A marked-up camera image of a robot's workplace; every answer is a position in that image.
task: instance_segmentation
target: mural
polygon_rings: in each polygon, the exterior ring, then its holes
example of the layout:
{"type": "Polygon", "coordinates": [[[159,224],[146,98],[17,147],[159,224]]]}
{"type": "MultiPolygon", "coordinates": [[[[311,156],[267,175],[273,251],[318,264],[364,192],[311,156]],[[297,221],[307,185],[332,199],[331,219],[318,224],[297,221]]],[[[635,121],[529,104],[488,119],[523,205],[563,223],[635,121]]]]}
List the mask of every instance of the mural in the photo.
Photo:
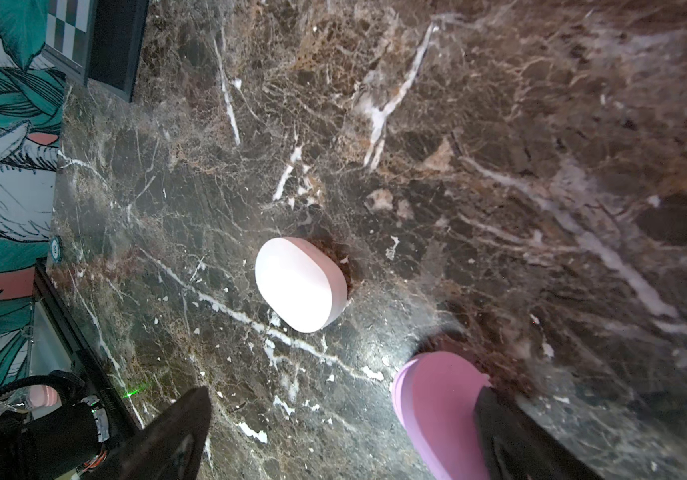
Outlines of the mural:
{"type": "Polygon", "coordinates": [[[0,0],[0,386],[28,375],[33,265],[47,255],[65,78],[40,56],[47,0],[0,0]]]}

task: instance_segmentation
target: checkerboard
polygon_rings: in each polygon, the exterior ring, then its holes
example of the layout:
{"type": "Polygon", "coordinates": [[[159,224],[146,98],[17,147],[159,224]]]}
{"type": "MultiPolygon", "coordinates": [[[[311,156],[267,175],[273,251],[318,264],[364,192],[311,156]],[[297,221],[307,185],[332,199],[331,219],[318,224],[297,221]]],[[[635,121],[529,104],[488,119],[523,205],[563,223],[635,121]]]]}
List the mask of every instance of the checkerboard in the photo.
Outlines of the checkerboard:
{"type": "Polygon", "coordinates": [[[45,44],[84,68],[91,0],[50,0],[45,44]]]}

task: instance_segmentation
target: white square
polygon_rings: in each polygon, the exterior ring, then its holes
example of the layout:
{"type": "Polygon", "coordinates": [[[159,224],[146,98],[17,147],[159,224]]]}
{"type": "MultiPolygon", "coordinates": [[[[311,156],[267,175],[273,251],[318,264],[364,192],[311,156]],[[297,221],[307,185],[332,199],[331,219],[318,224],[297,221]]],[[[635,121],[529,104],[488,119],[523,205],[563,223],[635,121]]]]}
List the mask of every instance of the white square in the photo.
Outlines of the white square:
{"type": "Polygon", "coordinates": [[[61,53],[65,57],[71,59],[74,53],[74,26],[70,24],[64,24],[63,29],[63,49],[61,53]]]}
{"type": "Polygon", "coordinates": [[[48,14],[48,28],[45,30],[45,43],[53,46],[56,43],[56,17],[48,14]]]}
{"type": "Polygon", "coordinates": [[[90,0],[77,0],[77,20],[74,23],[83,32],[88,31],[89,9],[90,0]]]}
{"type": "Polygon", "coordinates": [[[56,4],[56,18],[66,21],[66,4],[69,0],[58,0],[56,4]]]}

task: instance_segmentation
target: marble surface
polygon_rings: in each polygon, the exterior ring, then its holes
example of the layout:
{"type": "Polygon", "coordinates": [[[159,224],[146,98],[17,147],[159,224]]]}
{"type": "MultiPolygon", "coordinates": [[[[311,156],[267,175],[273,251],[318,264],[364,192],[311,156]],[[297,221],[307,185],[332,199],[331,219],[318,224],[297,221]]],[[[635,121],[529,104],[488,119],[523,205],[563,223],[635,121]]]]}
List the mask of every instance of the marble surface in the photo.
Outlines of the marble surface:
{"type": "Polygon", "coordinates": [[[136,97],[70,87],[50,273],[202,478],[429,478],[389,400],[461,352],[605,478],[687,478],[687,1],[153,0],[136,97]],[[275,236],[339,262],[304,335],[275,236]]]}

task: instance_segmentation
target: black cable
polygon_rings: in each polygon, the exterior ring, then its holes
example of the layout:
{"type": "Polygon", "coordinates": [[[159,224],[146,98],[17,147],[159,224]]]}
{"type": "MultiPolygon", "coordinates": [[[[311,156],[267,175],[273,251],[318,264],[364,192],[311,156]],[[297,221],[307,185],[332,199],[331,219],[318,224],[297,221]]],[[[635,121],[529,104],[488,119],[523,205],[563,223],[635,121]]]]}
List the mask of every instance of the black cable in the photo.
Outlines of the black cable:
{"type": "Polygon", "coordinates": [[[59,394],[61,404],[65,404],[71,399],[76,386],[73,380],[64,376],[53,374],[34,375],[23,379],[13,380],[12,382],[3,385],[0,387],[0,397],[12,392],[13,390],[34,385],[47,385],[55,389],[59,394]]]}

